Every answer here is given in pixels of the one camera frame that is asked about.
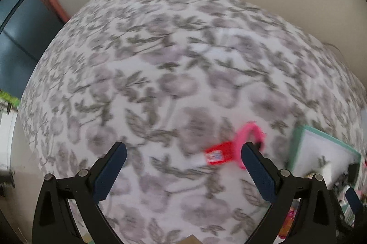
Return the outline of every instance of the brown cardboard corner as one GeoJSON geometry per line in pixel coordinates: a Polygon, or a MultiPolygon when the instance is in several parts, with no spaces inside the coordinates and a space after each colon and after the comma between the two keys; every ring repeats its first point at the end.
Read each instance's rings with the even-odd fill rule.
{"type": "Polygon", "coordinates": [[[182,241],[177,242],[176,244],[202,244],[198,238],[194,235],[190,235],[182,241]]]}

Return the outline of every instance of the floral bedsheet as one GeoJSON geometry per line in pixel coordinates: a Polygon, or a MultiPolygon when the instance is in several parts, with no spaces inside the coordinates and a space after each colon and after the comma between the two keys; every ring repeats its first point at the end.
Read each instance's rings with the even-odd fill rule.
{"type": "MultiPolygon", "coordinates": [[[[39,61],[19,115],[40,168],[90,167],[115,141],[128,159],[102,212],[123,241],[242,244],[264,202],[234,163],[188,158],[256,121],[287,161],[308,124],[365,154],[360,81],[316,38],[239,0],[91,0],[39,61]]],[[[78,224],[83,227],[76,206],[78,224]]]]}

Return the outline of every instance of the pink ring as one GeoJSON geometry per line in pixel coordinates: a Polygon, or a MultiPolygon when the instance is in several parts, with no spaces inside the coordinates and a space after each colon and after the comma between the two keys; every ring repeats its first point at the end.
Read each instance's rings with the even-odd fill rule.
{"type": "Polygon", "coordinates": [[[241,150],[244,143],[247,142],[248,137],[252,133],[255,137],[256,143],[260,143],[259,151],[261,152],[264,149],[264,139],[265,133],[261,130],[255,122],[247,122],[237,133],[233,140],[233,156],[234,161],[237,162],[238,166],[242,169],[246,169],[245,165],[242,162],[241,158],[241,150]]]}

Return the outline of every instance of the metal screw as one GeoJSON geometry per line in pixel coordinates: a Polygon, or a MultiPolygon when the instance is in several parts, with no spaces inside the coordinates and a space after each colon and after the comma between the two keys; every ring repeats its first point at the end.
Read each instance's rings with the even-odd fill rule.
{"type": "Polygon", "coordinates": [[[45,180],[46,181],[50,181],[51,179],[52,179],[52,177],[53,177],[54,175],[53,174],[50,174],[50,173],[48,173],[48,174],[45,174],[45,180]]]}
{"type": "Polygon", "coordinates": [[[289,175],[291,174],[290,172],[289,172],[289,170],[287,170],[287,169],[282,169],[281,171],[280,171],[280,174],[283,176],[283,177],[289,177],[289,175]]]}
{"type": "Polygon", "coordinates": [[[79,176],[79,177],[85,177],[87,174],[88,174],[88,170],[87,170],[87,169],[81,169],[81,170],[78,172],[78,176],[79,176]]]}
{"type": "Polygon", "coordinates": [[[316,175],[315,175],[315,179],[316,179],[317,181],[322,181],[324,178],[322,177],[322,175],[320,175],[320,174],[316,174],[316,175]]]}

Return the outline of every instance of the floral fabric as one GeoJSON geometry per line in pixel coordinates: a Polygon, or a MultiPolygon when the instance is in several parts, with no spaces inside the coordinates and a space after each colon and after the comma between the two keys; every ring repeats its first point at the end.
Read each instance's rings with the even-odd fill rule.
{"type": "MultiPolygon", "coordinates": [[[[39,61],[19,111],[40,168],[89,168],[115,141],[128,159],[102,212],[123,241],[245,242],[266,211],[235,163],[189,157],[256,121],[287,161],[296,125],[362,154],[359,80],[317,39],[239,0],[91,0],[39,61]]],[[[76,206],[72,209],[83,225],[76,206]]]]}

